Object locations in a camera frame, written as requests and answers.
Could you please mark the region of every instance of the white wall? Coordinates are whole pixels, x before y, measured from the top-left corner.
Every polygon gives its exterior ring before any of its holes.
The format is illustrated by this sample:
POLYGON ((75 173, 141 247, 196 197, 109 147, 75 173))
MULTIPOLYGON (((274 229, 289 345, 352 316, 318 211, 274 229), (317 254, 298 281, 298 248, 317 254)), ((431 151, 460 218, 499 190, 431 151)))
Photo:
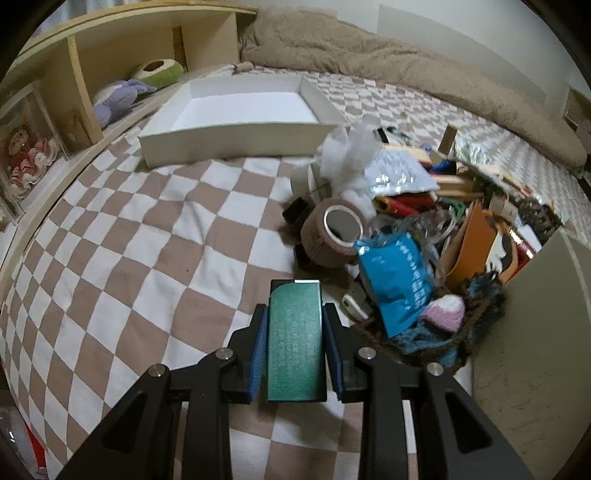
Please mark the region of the white wall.
POLYGON ((341 20, 375 32, 379 6, 426 17, 488 47, 547 94, 545 106, 559 112, 569 83, 591 89, 554 33, 521 0, 235 0, 253 7, 333 9, 341 20))

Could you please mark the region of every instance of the green rectangular block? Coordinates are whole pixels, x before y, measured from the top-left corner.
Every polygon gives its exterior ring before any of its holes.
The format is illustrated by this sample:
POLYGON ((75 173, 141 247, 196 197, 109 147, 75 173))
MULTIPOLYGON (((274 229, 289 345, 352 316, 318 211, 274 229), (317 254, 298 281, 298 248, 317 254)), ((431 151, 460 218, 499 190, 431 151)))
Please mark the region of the green rectangular block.
POLYGON ((318 280, 276 286, 269 299, 267 400, 326 401, 318 280))

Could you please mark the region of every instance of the wooden shelf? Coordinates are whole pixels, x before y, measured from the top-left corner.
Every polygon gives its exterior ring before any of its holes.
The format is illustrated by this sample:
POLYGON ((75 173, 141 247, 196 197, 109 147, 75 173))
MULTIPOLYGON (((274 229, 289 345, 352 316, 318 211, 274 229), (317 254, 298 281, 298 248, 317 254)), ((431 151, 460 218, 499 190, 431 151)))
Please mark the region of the wooden shelf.
POLYGON ((53 122, 58 125, 74 113, 92 146, 56 164, 43 179, 47 181, 19 221, 0 268, 0 299, 35 231, 74 179, 110 142, 165 103, 183 81, 210 67, 237 62, 237 25, 243 28, 255 16, 253 8, 194 0, 141 2, 77 17, 24 46, 0 83, 0 98, 39 80, 53 122), (92 111, 94 93, 128 78, 140 63, 160 58, 174 58, 188 72, 101 131, 92 111))
POLYGON ((99 88, 149 60, 174 58, 189 71, 238 61, 237 15, 244 25, 256 9, 159 0, 82 15, 30 40, 0 83, 0 95, 41 78, 54 123, 73 111, 95 144, 103 134, 90 100, 99 88))

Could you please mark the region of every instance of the pile of clutter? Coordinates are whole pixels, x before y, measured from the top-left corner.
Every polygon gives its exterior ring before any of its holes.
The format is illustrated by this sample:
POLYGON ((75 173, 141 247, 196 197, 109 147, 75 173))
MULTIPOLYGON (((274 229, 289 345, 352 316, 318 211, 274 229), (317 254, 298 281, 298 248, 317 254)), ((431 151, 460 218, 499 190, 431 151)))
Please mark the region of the pile of clutter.
POLYGON ((293 172, 295 258, 320 277, 358 264, 342 305, 368 342, 455 372, 504 315, 503 285, 562 224, 531 188, 474 168, 482 152, 456 128, 437 150, 387 131, 402 145, 339 127, 293 172))

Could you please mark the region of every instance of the red item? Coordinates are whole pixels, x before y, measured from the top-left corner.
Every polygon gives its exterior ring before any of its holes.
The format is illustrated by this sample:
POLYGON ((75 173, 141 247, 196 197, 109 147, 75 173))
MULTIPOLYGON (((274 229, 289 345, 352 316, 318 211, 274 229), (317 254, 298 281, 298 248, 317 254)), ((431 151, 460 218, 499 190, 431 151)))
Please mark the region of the red item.
POLYGON ((428 193, 404 193, 398 195, 396 199, 407 207, 414 208, 419 212, 425 212, 435 208, 435 201, 428 193))
POLYGON ((396 218, 418 215, 417 210, 400 202, 398 197, 376 197, 374 198, 374 207, 380 213, 385 213, 396 218))
POLYGON ((515 230, 509 229, 509 234, 511 238, 514 240, 515 244, 517 245, 517 270, 513 273, 512 277, 514 277, 519 270, 521 270, 527 263, 534 258, 535 250, 531 248, 528 242, 515 230))
POLYGON ((35 453, 35 459, 37 460, 37 466, 46 468, 47 465, 45 463, 45 451, 43 451, 43 447, 42 447, 41 443, 39 443, 39 440, 37 440, 37 437, 35 437, 33 435, 33 432, 28 427, 28 425, 25 424, 25 427, 27 428, 27 433, 29 434, 29 439, 31 440, 31 446, 33 447, 33 453, 35 453))

